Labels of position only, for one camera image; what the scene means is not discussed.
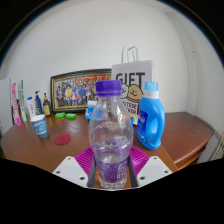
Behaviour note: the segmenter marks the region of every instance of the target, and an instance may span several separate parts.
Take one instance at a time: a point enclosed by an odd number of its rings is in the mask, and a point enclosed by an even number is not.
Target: purple label
[[[144,143],[147,143],[147,139],[146,139],[147,118],[148,118],[148,114],[140,110],[138,115],[137,135],[142,139]]]
[[[120,163],[103,163],[97,159],[96,163],[100,178],[106,182],[120,182],[127,175],[128,157]]]

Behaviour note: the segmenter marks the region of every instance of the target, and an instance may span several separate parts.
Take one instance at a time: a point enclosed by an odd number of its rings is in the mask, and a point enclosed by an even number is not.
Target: white holder
[[[53,174],[81,187],[87,187],[88,176],[74,157],[67,156]]]
[[[171,170],[158,156],[151,156],[137,175],[138,187],[143,187],[172,174]]]

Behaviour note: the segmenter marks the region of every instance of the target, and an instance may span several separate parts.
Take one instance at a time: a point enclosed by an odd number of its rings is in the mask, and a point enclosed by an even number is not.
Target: blue container
[[[41,106],[41,100],[40,97],[38,95],[36,95],[36,99],[35,99],[35,104],[36,104],[36,110],[37,110],[37,114],[43,114],[43,110],[42,110],[42,106]]]
[[[34,130],[41,139],[48,137],[46,117],[44,114],[37,115],[31,120]]]
[[[159,100],[157,82],[145,82],[144,95],[139,102],[139,116],[136,134],[140,142],[150,150],[161,145],[165,126],[165,112]]]

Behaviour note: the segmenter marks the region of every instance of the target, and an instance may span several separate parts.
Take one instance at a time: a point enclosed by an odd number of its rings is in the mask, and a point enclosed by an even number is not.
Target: purple bottle cap
[[[96,82],[96,95],[99,97],[120,96],[122,84],[120,80],[104,80]]]

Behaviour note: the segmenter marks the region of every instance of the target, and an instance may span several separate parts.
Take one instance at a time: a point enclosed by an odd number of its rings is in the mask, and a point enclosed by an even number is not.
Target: red lid
[[[60,134],[54,138],[54,143],[56,145],[65,145],[71,141],[71,136],[69,134]]]

